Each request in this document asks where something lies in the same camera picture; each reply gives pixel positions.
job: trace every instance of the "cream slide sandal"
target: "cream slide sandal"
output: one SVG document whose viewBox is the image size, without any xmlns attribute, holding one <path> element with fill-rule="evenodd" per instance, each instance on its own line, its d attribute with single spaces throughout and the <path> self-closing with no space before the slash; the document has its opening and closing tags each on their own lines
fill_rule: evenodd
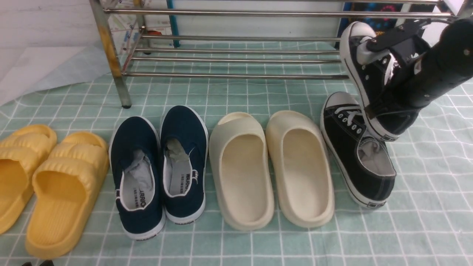
<svg viewBox="0 0 473 266">
<path fill-rule="evenodd" d="M 266 127 L 281 210 L 301 227 L 329 222 L 335 210 L 332 177 L 322 133 L 303 114 L 279 111 Z"/>
<path fill-rule="evenodd" d="M 241 231 L 267 225 L 274 213 L 274 196 L 258 121 L 247 113 L 224 116 L 210 136 L 209 157 L 224 220 Z"/>
</svg>

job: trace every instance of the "navy blue canvas shoe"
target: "navy blue canvas shoe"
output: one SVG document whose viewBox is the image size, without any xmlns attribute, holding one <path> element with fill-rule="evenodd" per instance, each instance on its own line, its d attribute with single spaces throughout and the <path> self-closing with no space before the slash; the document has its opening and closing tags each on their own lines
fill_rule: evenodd
<svg viewBox="0 0 473 266">
<path fill-rule="evenodd" d="M 205 209 L 209 133 L 192 108 L 175 106 L 164 116 L 160 134 L 166 216 L 174 223 L 188 224 Z"/>
<path fill-rule="evenodd" d="M 110 140 L 115 201 L 123 229 L 131 239 L 150 239 L 166 222 L 160 199 L 159 152 L 154 126 L 140 116 L 126 119 Z"/>
</svg>

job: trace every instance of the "metal rod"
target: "metal rod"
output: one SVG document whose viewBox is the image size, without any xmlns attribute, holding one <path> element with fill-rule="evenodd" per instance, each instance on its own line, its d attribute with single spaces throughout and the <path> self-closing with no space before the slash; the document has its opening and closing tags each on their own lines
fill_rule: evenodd
<svg viewBox="0 0 473 266">
<path fill-rule="evenodd" d="M 138 8 L 143 8 L 143 1 L 141 0 L 133 0 L 133 5 Z M 138 24 L 138 30 L 141 34 L 148 34 L 148 30 L 146 29 L 146 21 L 144 15 L 136 15 L 136 23 Z M 136 40 L 137 43 L 141 41 L 141 37 Z M 143 39 L 145 47 L 149 47 L 149 39 Z"/>
<path fill-rule="evenodd" d="M 260 64 L 336 64 L 340 59 L 234 59 L 234 58 L 196 58 L 196 57 L 146 57 L 134 56 L 131 60 L 157 62 L 207 62 L 207 63 L 260 63 Z"/>
<path fill-rule="evenodd" d="M 232 36 L 195 36 L 195 35 L 147 35 L 143 39 L 165 39 L 165 40 L 193 40 L 193 41 L 229 41 L 229 42 L 338 42 L 340 38 L 335 37 L 232 37 Z"/>
<path fill-rule="evenodd" d="M 257 74 L 198 74 L 165 72 L 126 72 L 129 77 L 220 78 L 220 79 L 269 79 L 269 80 L 347 80 L 347 75 L 257 75 Z"/>
<path fill-rule="evenodd" d="M 118 53 L 115 48 L 112 33 L 110 32 L 110 25 L 107 21 L 108 16 L 105 15 L 100 0 L 89 0 L 89 2 L 97 24 L 100 40 L 102 41 L 105 55 L 107 56 L 108 66 L 110 67 L 110 71 L 114 78 L 118 96 L 120 97 L 123 108 L 130 108 L 131 98 L 128 93 L 128 88 L 126 87 L 125 79 L 122 75 L 122 67 L 118 60 Z"/>
<path fill-rule="evenodd" d="M 198 10 L 198 9 L 106 9 L 106 13 L 129 15 L 188 15 L 188 16 L 236 16 L 236 17 L 319 17 L 319 18 L 448 18 L 450 13 L 427 12 L 300 12 L 300 11 L 245 11 L 245 10 Z"/>
<path fill-rule="evenodd" d="M 230 50 L 230 49 L 175 49 L 138 48 L 137 53 L 213 53 L 213 54 L 282 54 L 282 55 L 322 55 L 340 54 L 337 50 Z"/>
<path fill-rule="evenodd" d="M 133 57 L 133 54 L 136 51 L 136 47 L 140 43 L 141 35 L 142 35 L 142 33 L 140 32 L 140 35 L 138 36 L 138 39 L 136 40 L 136 42 L 131 47 L 131 50 L 128 52 L 128 56 L 126 57 L 125 62 L 123 63 L 122 73 L 126 72 L 126 69 L 128 68 L 128 65 L 130 64 L 130 62 L 132 62 L 131 58 Z"/>
</svg>

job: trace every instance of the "shoe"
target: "shoe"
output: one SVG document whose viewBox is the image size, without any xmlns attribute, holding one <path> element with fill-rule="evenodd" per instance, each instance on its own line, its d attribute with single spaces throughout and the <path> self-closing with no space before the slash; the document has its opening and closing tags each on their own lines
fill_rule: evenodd
<svg viewBox="0 0 473 266">
<path fill-rule="evenodd" d="M 365 108 L 382 93 L 385 85 L 393 77 L 395 59 L 388 54 L 373 63 L 361 65 L 359 59 L 369 54 L 357 54 L 358 46 L 376 37 L 375 31 L 366 23 L 353 22 L 340 38 L 340 58 L 351 82 L 361 97 L 361 112 L 370 133 L 383 141 L 392 142 L 399 138 L 407 127 L 414 123 L 418 110 L 404 114 L 385 114 L 368 118 Z"/>
<path fill-rule="evenodd" d="M 284 216 L 305 228 L 329 222 L 335 199 L 327 150 L 317 125 L 303 114 L 279 111 L 266 126 L 266 142 Z"/>
<path fill-rule="evenodd" d="M 346 92 L 330 95 L 320 127 L 353 200 L 366 208 L 386 203 L 396 171 L 386 145 L 367 130 L 359 103 Z"/>
<path fill-rule="evenodd" d="M 26 126 L 0 141 L 0 234 L 13 226 L 33 195 L 33 173 L 56 142 L 56 132 L 43 124 Z"/>
<path fill-rule="evenodd" d="M 225 222 L 240 231 L 266 226 L 274 214 L 274 194 L 260 123 L 242 112 L 222 117 L 210 136 L 209 158 Z"/>
<path fill-rule="evenodd" d="M 160 197 L 159 139 L 144 117 L 126 119 L 110 141 L 116 205 L 125 234 L 134 240 L 156 236 L 166 216 Z"/>
<path fill-rule="evenodd" d="M 205 209 L 205 164 L 209 133 L 190 107 L 175 106 L 161 123 L 166 216 L 176 224 L 194 222 Z"/>
<path fill-rule="evenodd" d="M 86 131 L 64 138 L 33 174 L 37 196 L 26 230 L 26 251 L 53 259 L 79 242 L 108 172 L 108 145 Z"/>
</svg>

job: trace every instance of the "sneaker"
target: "sneaker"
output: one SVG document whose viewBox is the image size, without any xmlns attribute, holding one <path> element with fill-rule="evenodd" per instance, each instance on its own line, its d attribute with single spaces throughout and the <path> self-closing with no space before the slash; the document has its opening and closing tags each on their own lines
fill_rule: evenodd
<svg viewBox="0 0 473 266">
<path fill-rule="evenodd" d="M 358 47 L 376 37 L 375 31 L 366 23 L 353 22 L 340 38 L 340 58 L 351 82 L 358 89 L 361 98 L 361 112 L 368 130 L 383 141 L 392 142 L 399 138 L 407 127 L 414 123 L 417 112 L 404 115 L 385 114 L 369 118 L 365 108 L 372 104 L 393 77 L 395 59 L 387 54 L 377 61 L 361 65 L 358 59 L 368 58 L 369 53 L 357 54 Z"/>
<path fill-rule="evenodd" d="M 353 200 L 367 208 L 383 206 L 396 171 L 385 143 L 367 130 L 355 98 L 346 92 L 330 95 L 322 109 L 320 128 Z"/>
<path fill-rule="evenodd" d="M 176 224 L 188 224 L 205 209 L 209 133 L 200 116 L 187 106 L 171 108 L 160 132 L 166 216 Z"/>
<path fill-rule="evenodd" d="M 154 126 L 139 116 L 126 119 L 110 141 L 115 201 L 123 230 L 131 239 L 150 239 L 166 222 L 160 199 L 159 150 Z"/>
</svg>

